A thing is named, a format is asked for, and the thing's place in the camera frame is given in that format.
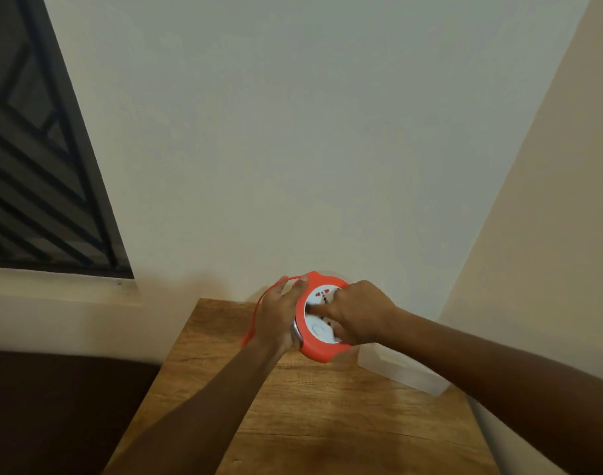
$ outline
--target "wooden table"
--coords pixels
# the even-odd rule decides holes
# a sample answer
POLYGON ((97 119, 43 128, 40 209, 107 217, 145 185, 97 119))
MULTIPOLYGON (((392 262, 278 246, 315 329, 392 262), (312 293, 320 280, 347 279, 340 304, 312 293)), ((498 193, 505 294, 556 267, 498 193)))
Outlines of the wooden table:
MULTIPOLYGON (((116 448, 202 388, 239 350, 251 303, 200 300, 116 448)), ((499 471, 462 392, 435 398, 356 365, 287 353, 219 474, 489 474, 499 471)))

